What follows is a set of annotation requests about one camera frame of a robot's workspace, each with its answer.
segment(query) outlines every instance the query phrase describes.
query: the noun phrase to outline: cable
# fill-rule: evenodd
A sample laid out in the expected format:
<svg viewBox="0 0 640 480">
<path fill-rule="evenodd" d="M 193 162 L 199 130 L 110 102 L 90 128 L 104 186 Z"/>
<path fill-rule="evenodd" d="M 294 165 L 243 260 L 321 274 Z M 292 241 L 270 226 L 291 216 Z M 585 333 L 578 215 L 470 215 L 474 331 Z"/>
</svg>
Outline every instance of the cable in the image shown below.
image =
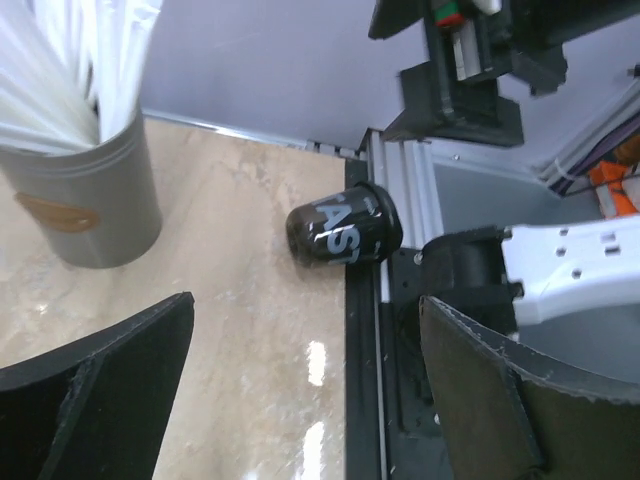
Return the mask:
<svg viewBox="0 0 640 480">
<path fill-rule="evenodd" d="M 612 183 L 618 183 L 618 182 L 621 182 L 623 180 L 626 180 L 627 178 L 635 178 L 635 177 L 640 177 L 640 173 L 634 173 L 634 174 L 631 174 L 631 175 L 627 175 L 626 177 L 616 178 L 616 179 L 613 179 L 613 180 L 608 180 L 606 182 L 600 183 L 599 185 L 589 185 L 588 187 L 579 188 L 578 190 L 576 190 L 574 192 L 569 192 L 569 193 L 565 194 L 564 198 L 573 197 L 574 195 L 578 195 L 578 194 L 584 193 L 584 192 L 590 192 L 591 190 L 595 190 L 598 187 L 602 187 L 604 185 L 610 185 Z"/>
<path fill-rule="evenodd" d="M 629 87 L 629 89 L 623 94 L 622 98 L 624 98 L 633 88 L 635 83 Z M 567 170 L 561 170 L 559 167 L 559 159 L 556 158 L 554 160 L 554 165 L 557 168 L 558 173 L 560 173 L 561 177 L 557 181 L 555 181 L 551 187 L 556 193 L 560 195 L 564 195 L 566 191 L 573 185 L 574 180 L 571 178 L 569 172 L 573 170 L 574 174 L 578 177 L 582 176 L 581 172 L 587 172 L 591 170 L 604 156 L 607 152 L 615 149 L 618 145 L 624 142 L 627 138 L 632 136 L 634 133 L 638 132 L 640 129 L 640 112 L 636 112 L 631 115 L 627 120 L 622 122 L 616 128 L 614 128 L 611 132 L 605 135 L 592 149 L 591 151 L 580 160 L 575 165 L 571 166 Z"/>
<path fill-rule="evenodd" d="M 553 164 L 556 166 L 556 170 L 558 171 L 558 173 L 562 175 L 562 178 L 571 181 L 572 184 L 573 182 L 580 180 L 580 178 L 584 176 L 578 175 L 576 177 L 575 175 L 571 175 L 568 171 L 565 171 L 565 169 L 560 166 L 560 159 L 558 157 L 553 160 Z"/>
</svg>

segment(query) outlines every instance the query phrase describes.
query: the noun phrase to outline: orange object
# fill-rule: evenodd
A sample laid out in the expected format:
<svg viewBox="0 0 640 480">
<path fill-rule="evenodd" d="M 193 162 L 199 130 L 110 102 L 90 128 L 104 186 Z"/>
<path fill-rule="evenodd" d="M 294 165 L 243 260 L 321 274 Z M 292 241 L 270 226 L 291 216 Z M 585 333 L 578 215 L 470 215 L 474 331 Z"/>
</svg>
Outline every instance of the orange object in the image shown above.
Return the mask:
<svg viewBox="0 0 640 480">
<path fill-rule="evenodd" d="M 622 180 L 626 171 L 627 167 L 623 165 L 602 161 L 589 172 L 592 185 L 597 187 L 596 194 L 605 218 L 638 213 L 622 188 Z"/>
<path fill-rule="evenodd" d="M 640 135 L 634 135 L 620 144 L 613 151 L 616 160 L 630 167 L 640 162 Z"/>
</svg>

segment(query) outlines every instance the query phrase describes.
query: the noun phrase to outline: gray wall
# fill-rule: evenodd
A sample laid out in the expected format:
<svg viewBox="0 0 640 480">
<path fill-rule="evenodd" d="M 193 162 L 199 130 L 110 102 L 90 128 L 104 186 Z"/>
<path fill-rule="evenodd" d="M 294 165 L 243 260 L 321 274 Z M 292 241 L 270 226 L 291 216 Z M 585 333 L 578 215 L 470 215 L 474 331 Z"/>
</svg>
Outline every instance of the gray wall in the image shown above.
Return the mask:
<svg viewBox="0 0 640 480">
<path fill-rule="evenodd" d="M 524 328 L 520 341 L 577 367 L 640 383 L 640 305 L 556 318 Z"/>
<path fill-rule="evenodd" d="M 390 40 L 368 39 L 374 4 L 165 0 L 143 105 L 355 147 L 367 127 L 384 128 L 401 111 L 398 72 L 426 59 L 419 25 Z M 640 61 L 637 45 L 640 17 L 568 44 L 568 83 L 545 99 L 531 99 L 523 85 L 504 78 L 504 95 L 522 102 L 527 144 L 488 153 L 527 164 L 548 161 L 549 151 L 627 88 L 625 71 Z"/>
</svg>

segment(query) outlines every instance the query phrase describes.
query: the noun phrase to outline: beige marble countertop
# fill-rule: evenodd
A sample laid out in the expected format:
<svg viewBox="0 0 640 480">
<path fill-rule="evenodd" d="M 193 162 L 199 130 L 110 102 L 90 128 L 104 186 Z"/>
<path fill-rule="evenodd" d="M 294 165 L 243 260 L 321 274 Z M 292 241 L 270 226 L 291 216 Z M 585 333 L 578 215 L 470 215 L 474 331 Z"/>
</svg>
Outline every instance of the beige marble countertop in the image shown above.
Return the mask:
<svg viewBox="0 0 640 480">
<path fill-rule="evenodd" d="M 0 175 L 0 367 L 180 291 L 193 340 L 156 480 L 339 480 L 344 270 L 301 270 L 295 206 L 344 188 L 344 160 L 148 120 L 164 227 L 111 270 L 59 261 Z"/>
</svg>

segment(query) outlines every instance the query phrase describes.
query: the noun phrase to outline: white wall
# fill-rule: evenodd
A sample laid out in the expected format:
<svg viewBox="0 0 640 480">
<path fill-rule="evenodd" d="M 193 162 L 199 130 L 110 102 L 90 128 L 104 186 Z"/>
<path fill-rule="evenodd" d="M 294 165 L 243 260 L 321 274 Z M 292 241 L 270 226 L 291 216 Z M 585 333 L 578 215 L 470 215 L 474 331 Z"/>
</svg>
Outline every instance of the white wall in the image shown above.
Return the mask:
<svg viewBox="0 0 640 480">
<path fill-rule="evenodd" d="M 356 147 L 402 108 L 422 31 L 367 37 L 373 0 L 165 0 L 143 106 Z"/>
<path fill-rule="evenodd" d="M 211 123 L 356 147 L 367 127 L 401 111 L 397 74 L 425 60 L 420 25 L 386 41 L 367 37 L 374 0 L 165 0 L 151 49 L 145 107 Z M 512 150 L 455 145 L 527 165 L 544 164 L 631 79 L 640 17 L 565 46 L 567 84 L 532 99 L 511 78 L 527 143 Z"/>
</svg>

